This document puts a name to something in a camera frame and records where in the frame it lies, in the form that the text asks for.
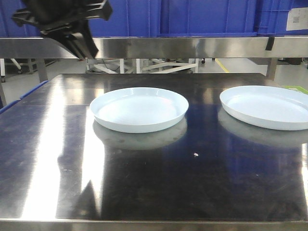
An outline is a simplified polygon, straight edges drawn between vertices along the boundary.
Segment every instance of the blue storage bin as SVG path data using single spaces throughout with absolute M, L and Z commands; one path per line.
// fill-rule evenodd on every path
M 94 37 L 156 37 L 161 0 L 109 0 L 113 13 L 108 21 L 89 20 Z
M 307 0 L 257 0 L 255 30 L 259 35 L 308 35 L 307 29 L 287 31 L 289 11 L 308 7 Z
M 162 37 L 254 36 L 256 0 L 162 0 Z
M 31 25 L 19 27 L 11 16 L 16 10 L 24 8 L 21 0 L 0 0 L 0 37 L 35 37 L 39 31 Z

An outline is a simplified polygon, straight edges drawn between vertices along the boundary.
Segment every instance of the table surface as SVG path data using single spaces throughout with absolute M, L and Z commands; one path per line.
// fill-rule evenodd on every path
M 261 74 L 57 76 L 0 115 L 0 227 L 29 220 L 307 224 L 308 130 L 258 128 L 229 116 L 219 94 L 242 85 L 278 86 Z M 182 94 L 190 104 L 185 119 L 148 134 L 94 121 L 95 97 L 141 86 Z

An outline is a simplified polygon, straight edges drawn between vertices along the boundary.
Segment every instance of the metal shelf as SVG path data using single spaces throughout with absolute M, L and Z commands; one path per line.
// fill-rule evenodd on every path
M 308 36 L 253 38 L 94 38 L 97 58 L 308 57 Z M 50 38 L 0 38 L 0 58 L 74 58 Z

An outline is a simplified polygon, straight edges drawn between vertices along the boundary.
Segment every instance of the yellow floor line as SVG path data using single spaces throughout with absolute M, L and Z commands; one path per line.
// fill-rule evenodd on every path
M 221 67 L 221 69 L 223 69 L 225 73 L 230 73 L 230 71 L 227 68 L 225 68 L 225 66 L 219 61 L 219 59 L 216 58 L 215 61 Z

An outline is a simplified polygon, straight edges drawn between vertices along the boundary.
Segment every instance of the green object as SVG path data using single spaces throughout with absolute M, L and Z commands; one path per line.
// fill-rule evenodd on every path
M 295 91 L 299 91 L 299 92 L 308 94 L 308 90 L 306 90 L 305 88 L 302 88 L 301 86 L 283 86 L 283 87 L 290 89 L 290 90 L 295 90 Z

